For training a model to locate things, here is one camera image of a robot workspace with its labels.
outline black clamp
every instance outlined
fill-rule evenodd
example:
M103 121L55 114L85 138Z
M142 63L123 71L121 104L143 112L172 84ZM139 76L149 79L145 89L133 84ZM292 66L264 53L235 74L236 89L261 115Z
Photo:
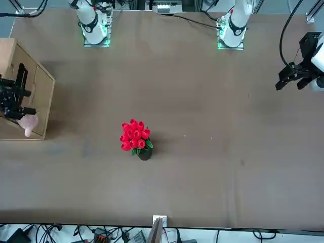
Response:
M23 97L29 97L31 92L25 90L28 71L20 63L16 81L0 78L0 110L5 118L20 120L24 115L35 115L34 108L21 107Z

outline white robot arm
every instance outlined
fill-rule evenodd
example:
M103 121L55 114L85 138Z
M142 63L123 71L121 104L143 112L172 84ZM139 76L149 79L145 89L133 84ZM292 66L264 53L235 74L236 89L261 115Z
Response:
M240 45L252 11L251 0L235 0L235 6L224 16L226 26L220 35L226 46L235 48Z
M313 79L309 85L314 91L324 91L324 34L322 33L318 39L316 50L310 61L321 71L322 75Z
M69 0L71 8L76 10L77 17L83 34L89 44L97 45L105 38L110 38L112 7L107 11L101 11L96 7L89 5L91 0Z

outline artificial flower bouquet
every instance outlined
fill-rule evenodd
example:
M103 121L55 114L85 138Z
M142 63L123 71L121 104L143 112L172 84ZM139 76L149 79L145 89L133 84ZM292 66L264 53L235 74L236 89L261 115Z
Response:
M131 119L123 123L124 133L120 136L121 148L125 151L132 149L132 155L137 154L141 160L148 160L153 154L153 144L150 141L150 129L144 128L144 122Z

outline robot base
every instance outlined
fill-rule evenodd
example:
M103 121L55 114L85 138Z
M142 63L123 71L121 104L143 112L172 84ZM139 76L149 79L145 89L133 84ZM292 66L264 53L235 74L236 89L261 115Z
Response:
M224 28L226 26L226 20L224 18L218 19L216 21L216 26L222 28L221 30L219 30L219 29L216 30L217 49L219 49L219 50L230 49L230 50L241 50L241 51L244 50L243 39L242 39L241 43L237 47L235 47L235 48L228 47L221 40L220 36L223 34Z
M103 39L101 43L95 45L90 44L86 39L84 43L84 47L109 47L109 46L110 46L110 39L108 39L108 37Z

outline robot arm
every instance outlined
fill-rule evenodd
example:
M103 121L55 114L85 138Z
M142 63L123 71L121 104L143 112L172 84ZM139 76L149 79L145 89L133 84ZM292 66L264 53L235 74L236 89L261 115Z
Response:
M252 11L251 0L235 0L235 6L224 16L226 26L220 35L220 39L225 45L231 48L240 45Z
M69 4L76 10L86 41L91 45L97 45L105 38L110 39L113 7L104 2L97 8L89 5L89 1L91 0L69 0Z
M279 82L275 85L281 90L289 82L299 80L299 90L310 84L315 91L324 91L324 35L320 32L308 32L299 41L303 61L299 64L289 63L279 73Z

